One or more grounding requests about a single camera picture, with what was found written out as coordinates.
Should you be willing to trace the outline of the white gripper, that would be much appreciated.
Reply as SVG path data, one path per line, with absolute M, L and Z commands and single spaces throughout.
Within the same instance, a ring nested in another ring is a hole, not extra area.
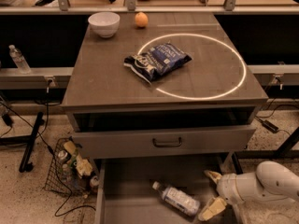
M 225 210 L 228 204 L 239 203 L 239 194 L 236 188 L 236 174 L 222 175 L 218 172 L 205 170 L 204 174 L 217 184 L 220 197 L 211 198 L 198 214 L 200 221 L 208 221 Z

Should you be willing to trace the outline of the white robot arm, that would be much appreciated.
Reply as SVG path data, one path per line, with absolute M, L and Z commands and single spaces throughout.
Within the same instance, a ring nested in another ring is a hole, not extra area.
M 211 198 L 198 214 L 200 221 L 208 221 L 223 212 L 228 204 L 246 201 L 259 203 L 292 203 L 299 201 L 299 176 L 274 161 L 261 162 L 251 173 L 237 175 L 205 170 L 216 184 L 219 196 Z

